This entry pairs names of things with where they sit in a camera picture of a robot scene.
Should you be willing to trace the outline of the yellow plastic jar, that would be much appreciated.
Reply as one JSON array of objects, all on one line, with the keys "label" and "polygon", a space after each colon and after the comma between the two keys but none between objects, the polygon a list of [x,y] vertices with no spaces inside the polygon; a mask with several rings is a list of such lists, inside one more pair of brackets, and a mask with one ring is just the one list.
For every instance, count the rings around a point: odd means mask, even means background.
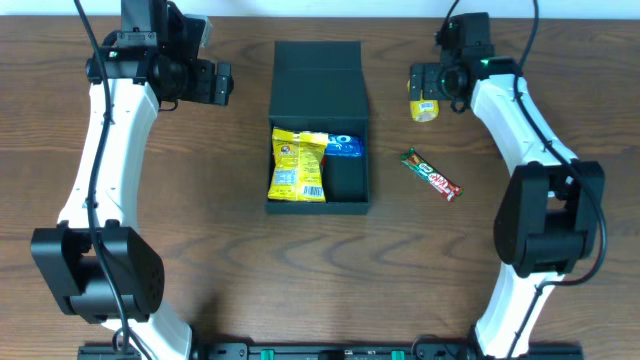
[{"label": "yellow plastic jar", "polygon": [[417,86],[409,80],[407,90],[411,118],[415,122],[430,122],[436,119],[439,115],[439,102],[435,99],[432,89],[420,90],[419,94],[415,95],[416,89]]}]

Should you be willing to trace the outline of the black gift box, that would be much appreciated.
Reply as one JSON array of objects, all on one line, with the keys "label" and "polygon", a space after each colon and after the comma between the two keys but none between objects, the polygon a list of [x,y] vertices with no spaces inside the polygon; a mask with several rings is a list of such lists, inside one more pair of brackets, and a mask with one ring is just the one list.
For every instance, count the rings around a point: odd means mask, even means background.
[{"label": "black gift box", "polygon": [[267,200],[272,215],[365,215],[370,207],[369,103],[358,41],[277,41],[269,126],[357,137],[360,157],[330,156],[322,184],[326,201]]}]

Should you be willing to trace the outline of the red green KitKat bar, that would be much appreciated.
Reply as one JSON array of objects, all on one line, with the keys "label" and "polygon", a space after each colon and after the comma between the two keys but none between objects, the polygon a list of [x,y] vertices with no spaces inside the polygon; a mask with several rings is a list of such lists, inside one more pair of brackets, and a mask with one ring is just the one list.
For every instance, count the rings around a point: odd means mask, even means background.
[{"label": "red green KitKat bar", "polygon": [[401,162],[417,176],[429,183],[448,202],[454,202],[464,193],[464,189],[439,172],[427,162],[414,148],[401,155]]}]

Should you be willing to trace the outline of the blue Oreo cookie pack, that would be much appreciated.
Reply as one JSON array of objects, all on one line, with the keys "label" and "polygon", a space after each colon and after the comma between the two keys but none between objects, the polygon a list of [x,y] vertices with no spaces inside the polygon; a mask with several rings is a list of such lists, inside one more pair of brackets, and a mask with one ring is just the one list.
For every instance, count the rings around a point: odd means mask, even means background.
[{"label": "blue Oreo cookie pack", "polygon": [[325,149],[326,156],[333,157],[362,157],[364,146],[362,140],[351,135],[328,135],[328,144]]}]

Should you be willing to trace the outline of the yellow snack bag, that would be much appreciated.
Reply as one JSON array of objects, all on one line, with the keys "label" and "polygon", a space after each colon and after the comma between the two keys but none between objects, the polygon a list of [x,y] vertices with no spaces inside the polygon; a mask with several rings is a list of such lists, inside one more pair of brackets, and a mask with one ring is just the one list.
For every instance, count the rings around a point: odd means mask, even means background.
[{"label": "yellow snack bag", "polygon": [[325,202],[322,162],[329,136],[322,132],[272,131],[274,171],[268,199],[287,202]]}]

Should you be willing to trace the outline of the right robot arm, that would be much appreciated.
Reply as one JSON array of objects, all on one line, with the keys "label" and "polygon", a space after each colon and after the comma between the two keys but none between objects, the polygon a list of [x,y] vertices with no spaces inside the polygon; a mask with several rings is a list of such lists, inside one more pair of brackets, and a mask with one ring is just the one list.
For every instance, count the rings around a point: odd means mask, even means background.
[{"label": "right robot arm", "polygon": [[449,12],[435,35],[436,63],[410,69],[414,112],[447,101],[471,112],[491,134],[510,174],[493,226],[501,265],[489,304],[462,344],[417,346],[421,359],[579,359],[574,344],[533,344],[532,328],[552,291],[573,287],[576,263],[602,264],[607,229],[601,206],[605,175],[580,160],[532,100],[524,60],[500,57],[487,13]]}]

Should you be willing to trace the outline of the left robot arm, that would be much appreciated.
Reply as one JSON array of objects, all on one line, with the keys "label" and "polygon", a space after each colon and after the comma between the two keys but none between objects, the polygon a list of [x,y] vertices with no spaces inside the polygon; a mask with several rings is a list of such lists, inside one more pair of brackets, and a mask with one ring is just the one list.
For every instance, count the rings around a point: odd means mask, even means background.
[{"label": "left robot arm", "polygon": [[192,328],[164,300],[160,256],[142,239],[138,190],[158,115],[181,102],[224,106],[231,68],[199,57],[212,26],[171,1],[125,1],[121,26],[93,40],[90,117],[71,193],[31,254],[59,309],[113,332],[120,359],[190,359]]}]

